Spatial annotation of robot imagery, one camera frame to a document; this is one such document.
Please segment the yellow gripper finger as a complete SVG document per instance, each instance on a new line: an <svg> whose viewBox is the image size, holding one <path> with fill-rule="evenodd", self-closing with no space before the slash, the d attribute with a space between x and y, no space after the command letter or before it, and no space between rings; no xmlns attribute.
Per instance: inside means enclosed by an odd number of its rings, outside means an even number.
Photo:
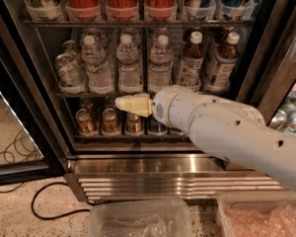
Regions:
<svg viewBox="0 0 296 237"><path fill-rule="evenodd" d="M148 118L152 114L152 100L148 94L136 94L117 97L115 106L121 111Z"/></svg>

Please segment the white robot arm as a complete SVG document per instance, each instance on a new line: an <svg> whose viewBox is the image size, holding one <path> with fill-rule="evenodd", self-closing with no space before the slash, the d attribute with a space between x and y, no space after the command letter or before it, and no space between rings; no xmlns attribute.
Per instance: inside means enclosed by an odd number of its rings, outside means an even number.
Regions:
<svg viewBox="0 0 296 237"><path fill-rule="evenodd" d="M153 97L144 93L118 97L115 105L177 128L201 151L266 174L296 193L296 137L267 127L252 106L178 85Z"/></svg>

